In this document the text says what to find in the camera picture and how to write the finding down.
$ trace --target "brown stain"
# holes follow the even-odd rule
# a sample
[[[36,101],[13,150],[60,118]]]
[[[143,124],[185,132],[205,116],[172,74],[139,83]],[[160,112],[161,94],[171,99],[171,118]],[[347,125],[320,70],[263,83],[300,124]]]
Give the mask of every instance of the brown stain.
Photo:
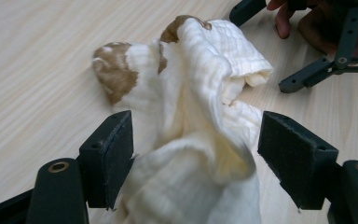
[[[173,22],[171,22],[171,24],[168,25],[167,29],[165,29],[164,32],[162,32],[160,41],[165,43],[172,43],[172,42],[177,43],[179,41],[179,37],[177,34],[179,27],[183,25],[187,19],[190,18],[198,21],[204,29],[212,30],[212,25],[207,21],[202,21],[196,17],[188,16],[188,15],[178,16]],[[158,65],[159,74],[162,72],[162,70],[164,70],[167,67],[167,59],[163,56],[162,54],[163,51],[164,51],[164,47],[162,46],[162,44],[159,44],[159,55],[160,55],[160,60]]]
[[[130,70],[126,56],[130,46],[129,43],[109,43],[94,52],[92,67],[112,104],[136,86],[138,72]]]

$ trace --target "stained fabric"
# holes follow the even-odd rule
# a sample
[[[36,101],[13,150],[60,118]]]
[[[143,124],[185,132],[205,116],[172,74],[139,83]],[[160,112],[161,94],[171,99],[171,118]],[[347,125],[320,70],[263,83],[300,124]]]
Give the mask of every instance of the stained fabric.
[[[236,98],[272,67],[241,30],[180,16],[150,45],[97,49],[93,69],[113,112],[131,110],[139,154],[114,223],[261,222],[250,148],[262,115]]]

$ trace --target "black bracket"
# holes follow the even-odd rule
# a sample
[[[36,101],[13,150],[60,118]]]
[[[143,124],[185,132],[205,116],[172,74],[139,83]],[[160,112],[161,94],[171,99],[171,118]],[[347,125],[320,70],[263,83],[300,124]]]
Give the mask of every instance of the black bracket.
[[[89,223],[86,203],[113,208],[133,163],[131,112],[108,117],[79,152],[48,162],[34,189],[0,203],[0,223]]]
[[[289,1],[289,7],[305,9],[305,1]],[[229,19],[241,26],[266,6],[265,0],[243,0],[230,12]],[[358,73],[358,58],[352,53],[358,37],[358,0],[334,1],[335,31],[340,31],[337,55],[329,62],[325,57],[292,74],[279,83],[281,92],[291,93],[312,87],[332,75]]]
[[[322,57],[279,83],[281,92],[312,87],[332,75],[358,73],[358,58],[352,58],[358,36],[358,6],[348,8],[334,61]]]
[[[336,163],[338,150],[294,120],[264,112],[258,153],[301,209],[320,210],[330,224],[358,223],[358,161]]]

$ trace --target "wooden table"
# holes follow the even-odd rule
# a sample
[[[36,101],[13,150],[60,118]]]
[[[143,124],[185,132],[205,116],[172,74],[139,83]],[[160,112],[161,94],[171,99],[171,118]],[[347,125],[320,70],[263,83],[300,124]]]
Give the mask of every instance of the wooden table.
[[[111,114],[90,65],[112,41],[148,44],[181,14],[226,19],[239,1],[0,1],[0,202],[31,189],[45,163],[74,158]],[[296,28],[286,40],[263,10],[241,29],[275,68],[267,84],[241,99],[283,113],[340,150],[338,163],[358,160],[358,74],[330,77],[311,90],[280,93],[278,83],[321,56]],[[296,26],[303,13],[292,21]],[[323,211],[298,211],[261,157],[263,223],[327,223]],[[103,209],[89,210],[91,223]]]

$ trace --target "muslin cloth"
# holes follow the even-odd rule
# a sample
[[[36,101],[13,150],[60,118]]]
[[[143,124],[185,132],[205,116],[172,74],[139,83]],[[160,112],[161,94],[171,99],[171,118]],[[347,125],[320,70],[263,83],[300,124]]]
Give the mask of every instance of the muslin cloth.
[[[97,49],[93,69],[113,112],[131,110],[139,154],[114,223],[261,222],[249,149],[261,111],[236,97],[272,67],[241,30],[179,16],[150,45]]]

